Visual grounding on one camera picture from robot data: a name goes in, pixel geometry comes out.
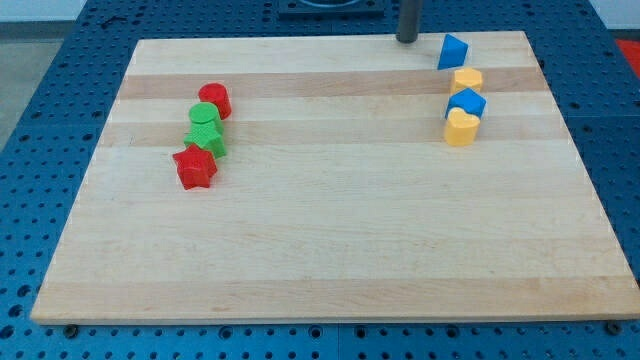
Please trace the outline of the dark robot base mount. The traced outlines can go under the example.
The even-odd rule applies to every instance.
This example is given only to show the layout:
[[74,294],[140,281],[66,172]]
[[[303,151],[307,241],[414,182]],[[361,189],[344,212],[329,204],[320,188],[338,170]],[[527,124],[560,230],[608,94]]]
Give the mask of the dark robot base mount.
[[280,19],[302,17],[383,16],[385,0],[278,0]]

